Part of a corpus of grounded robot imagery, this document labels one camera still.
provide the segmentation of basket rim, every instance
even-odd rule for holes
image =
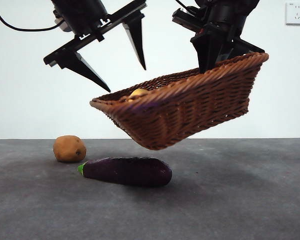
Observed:
[[[252,62],[250,64],[250,66],[246,66],[243,65],[242,63],[244,62],[249,62],[251,59],[260,59],[260,63],[255,63]],[[191,75],[189,77],[186,77],[184,79],[180,79],[178,81],[172,82],[168,85],[150,90],[149,92],[145,92],[139,95],[134,95],[134,96],[129,96],[129,95],[123,95],[122,97],[120,97],[118,100],[101,100],[99,98],[105,97],[105,96],[109,96],[112,95],[114,93],[117,92],[121,92],[121,91],[125,91],[128,89],[133,89],[133,88],[137,88],[138,86],[140,86],[140,84],[146,83],[146,82],[150,82],[153,81],[154,79],[157,79],[158,77],[152,79],[152,80],[148,80],[145,82],[142,82],[140,84],[136,84],[134,86],[125,88],[123,90],[114,92],[114,93],[109,93],[100,97],[96,97],[94,99],[92,99],[90,101],[90,105],[92,105],[92,107],[96,107],[95,105],[128,105],[128,106],[134,106],[135,104],[142,104],[143,102],[147,102],[147,100],[150,98],[151,95],[158,95],[157,98],[160,99],[161,95],[166,95],[167,92],[170,91],[176,91],[175,88],[179,88],[181,89],[182,92],[187,91],[189,89],[192,88],[196,88],[198,85],[201,85],[205,82],[208,81],[217,81],[218,79],[222,78],[224,75],[230,73],[230,74],[235,74],[237,72],[239,72],[242,68],[251,68],[253,66],[255,66],[256,64],[262,64],[263,62],[265,62],[267,59],[269,58],[269,55],[265,52],[263,53],[259,53],[259,52],[253,52],[253,53],[248,53],[248,54],[244,54],[241,56],[236,56],[232,59],[227,59],[227,60],[223,60],[220,62],[216,63],[216,67],[213,69],[210,69],[204,73],[199,73],[196,75]],[[172,74],[168,74],[168,75],[163,75],[159,78],[164,78],[164,77],[168,77],[171,76]]]

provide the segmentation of potato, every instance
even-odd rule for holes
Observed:
[[[145,94],[147,93],[148,90],[144,89],[144,88],[138,88],[136,90],[134,90],[131,94],[130,94],[130,97],[132,96],[136,96],[136,95],[141,95],[141,94]]]
[[[172,178],[171,168],[152,157],[109,157],[78,167],[85,178],[139,187],[161,187]]]
[[[86,157],[84,142],[77,136],[58,137],[53,144],[53,153],[59,162],[80,162]]]

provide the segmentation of black cable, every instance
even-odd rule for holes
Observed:
[[[179,0],[175,0],[178,4],[180,4],[185,10],[187,10],[189,13],[192,13],[192,11],[186,6],[184,5],[181,1]]]
[[[0,16],[0,21],[6,25],[7,27],[16,30],[16,31],[21,31],[21,32],[43,32],[43,31],[49,31],[52,29],[56,29],[57,27],[59,27],[65,20],[63,19],[62,21],[60,21],[57,25],[52,26],[52,27],[48,27],[48,28],[39,28],[39,29],[24,29],[24,28],[18,28],[15,26],[10,25],[9,23],[7,23],[1,16]]]

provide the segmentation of brown potato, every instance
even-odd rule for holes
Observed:
[[[59,162],[80,162],[86,157],[87,149],[84,142],[77,136],[58,137],[53,144],[55,158]]]

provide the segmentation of wicker basket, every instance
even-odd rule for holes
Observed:
[[[161,150],[246,114],[255,77],[268,58],[267,53],[249,53],[202,74],[196,68],[161,76],[94,98],[90,105],[141,146]],[[130,96],[139,88],[149,92]]]

